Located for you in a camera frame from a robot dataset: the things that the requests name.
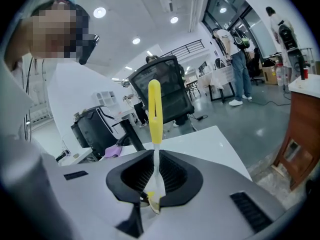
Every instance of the ceiling light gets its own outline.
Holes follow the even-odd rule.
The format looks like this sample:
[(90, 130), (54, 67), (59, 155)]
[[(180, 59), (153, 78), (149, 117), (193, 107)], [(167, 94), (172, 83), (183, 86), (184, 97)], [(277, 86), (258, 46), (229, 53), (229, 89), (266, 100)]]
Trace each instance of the ceiling light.
[(102, 18), (106, 15), (106, 9), (103, 7), (99, 7), (93, 11), (93, 16), (96, 18)]
[(173, 17), (173, 18), (170, 19), (170, 22), (171, 22), (172, 24), (174, 24), (174, 23), (177, 23), (178, 20), (179, 20), (178, 17)]
[(133, 39), (133, 40), (132, 40), (132, 43), (133, 43), (134, 45), (139, 44), (139, 43), (140, 43), (140, 38), (135, 38), (135, 39)]

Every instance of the white sneaker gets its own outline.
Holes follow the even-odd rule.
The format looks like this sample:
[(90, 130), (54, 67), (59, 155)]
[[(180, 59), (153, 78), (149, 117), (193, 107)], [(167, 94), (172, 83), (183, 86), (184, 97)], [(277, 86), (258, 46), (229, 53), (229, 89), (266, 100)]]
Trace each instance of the white sneaker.
[(229, 105), (230, 105), (230, 106), (239, 106), (239, 105), (242, 105), (242, 104), (243, 104), (242, 101), (238, 101), (238, 100), (236, 100), (236, 99), (234, 99), (233, 101), (230, 101), (230, 102), (229, 102)]
[(252, 100), (252, 97), (246, 97), (246, 95), (242, 95), (242, 99), (247, 99), (248, 101)]

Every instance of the metal railing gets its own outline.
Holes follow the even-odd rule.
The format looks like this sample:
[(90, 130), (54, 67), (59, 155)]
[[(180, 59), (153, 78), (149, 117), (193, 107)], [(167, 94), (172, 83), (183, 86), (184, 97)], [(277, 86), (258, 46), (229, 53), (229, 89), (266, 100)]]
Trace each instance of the metal railing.
[(191, 53), (194, 53), (196, 51), (199, 51), (201, 49), (204, 49), (204, 45), (201, 41), (201, 39), (197, 40), (197, 41), (194, 41), (194, 42), (190, 42), (190, 43), (187, 43), (177, 49), (174, 49), (172, 51), (169, 51), (168, 53), (160, 56), (160, 57), (166, 57), (166, 56), (171, 56), (171, 55), (174, 55), (176, 56), (177, 59), (187, 55), (187, 54), (191, 54)]

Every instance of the yellow toothbrush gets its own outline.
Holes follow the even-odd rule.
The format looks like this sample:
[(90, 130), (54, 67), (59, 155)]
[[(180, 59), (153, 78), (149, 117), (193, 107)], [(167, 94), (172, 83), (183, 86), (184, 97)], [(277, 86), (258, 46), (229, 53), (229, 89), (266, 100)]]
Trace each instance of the yellow toothbrush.
[(148, 85), (148, 97), (149, 97), (149, 126), (150, 134), (154, 147), (153, 153), (153, 166), (154, 171), (149, 181), (154, 181), (154, 191), (147, 192), (148, 199), (152, 210), (159, 214), (160, 212), (160, 198), (166, 195), (164, 180), (159, 172), (160, 156), (159, 149), (162, 142), (163, 134), (163, 114), (162, 114), (162, 102), (161, 102), (161, 86), (159, 81), (153, 79)]

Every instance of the gray floor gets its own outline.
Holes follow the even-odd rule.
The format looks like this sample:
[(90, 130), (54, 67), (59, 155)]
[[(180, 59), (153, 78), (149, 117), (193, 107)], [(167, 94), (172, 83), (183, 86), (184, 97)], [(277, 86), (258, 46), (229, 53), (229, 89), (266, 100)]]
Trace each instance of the gray floor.
[[(200, 97), (199, 94), (195, 94), (196, 98), (192, 102), (195, 108), (194, 116), (208, 115), (208, 118), (201, 121), (192, 118), (194, 127), (200, 131), (218, 126), (246, 167), (274, 152), (282, 143), (288, 127), (290, 105), (276, 106), (269, 103), (261, 106), (244, 100), (243, 105), (232, 107), (228, 105), (228, 101), (232, 99), (222, 104), (220, 100), (211, 102), (209, 95)], [(268, 101), (274, 101), (279, 105), (290, 103), (284, 98), (282, 88), (277, 85), (253, 85), (252, 98), (253, 102), (260, 104)], [(149, 126), (135, 126), (135, 129), (143, 143), (151, 141)], [(166, 138), (193, 131), (189, 123), (174, 128), (171, 122), (164, 125), (163, 129)]]

